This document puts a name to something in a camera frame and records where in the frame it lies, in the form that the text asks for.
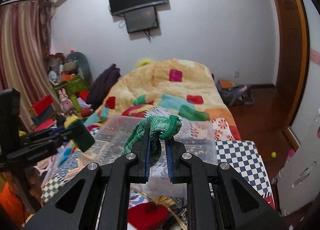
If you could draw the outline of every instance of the blue and white checkered fabric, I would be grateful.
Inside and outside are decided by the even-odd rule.
[[[227,162],[261,196],[271,193],[271,186],[261,156],[252,141],[216,141],[217,159]]]

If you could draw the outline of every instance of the green patch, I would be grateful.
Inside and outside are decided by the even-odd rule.
[[[180,107],[178,115],[187,118],[189,121],[208,121],[210,120],[207,112],[199,112],[191,109],[189,106],[182,105]]]
[[[137,99],[133,101],[133,105],[136,106],[139,104],[146,104],[145,98],[146,98],[146,95],[139,96]]]

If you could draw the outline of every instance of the red square patch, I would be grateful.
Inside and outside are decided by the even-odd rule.
[[[187,95],[187,102],[192,104],[203,104],[202,96]]]
[[[171,69],[169,74],[169,81],[182,82],[182,72],[176,69]]]
[[[106,100],[105,106],[109,109],[114,109],[116,106],[116,97],[115,96],[108,97],[108,99]]]

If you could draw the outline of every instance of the red box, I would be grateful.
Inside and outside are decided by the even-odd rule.
[[[39,116],[45,109],[47,109],[52,104],[52,97],[45,96],[38,102],[34,103],[33,106],[28,109],[31,116]]]
[[[47,128],[50,128],[51,126],[54,125],[54,120],[52,119],[49,119],[47,121],[45,121],[43,124],[39,125],[36,129],[35,129],[35,132],[36,131],[40,131],[42,129],[47,129]]]

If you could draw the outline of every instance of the metal screw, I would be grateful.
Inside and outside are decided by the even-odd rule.
[[[189,160],[192,158],[192,154],[191,153],[183,153],[182,158],[184,158],[185,160]]]
[[[221,169],[229,169],[230,165],[229,165],[229,163],[222,162],[222,163],[220,163],[220,167],[221,167]]]
[[[125,156],[128,160],[133,160],[136,155],[134,153],[128,153],[126,156]]]
[[[91,162],[88,164],[89,170],[95,170],[98,167],[97,163]]]

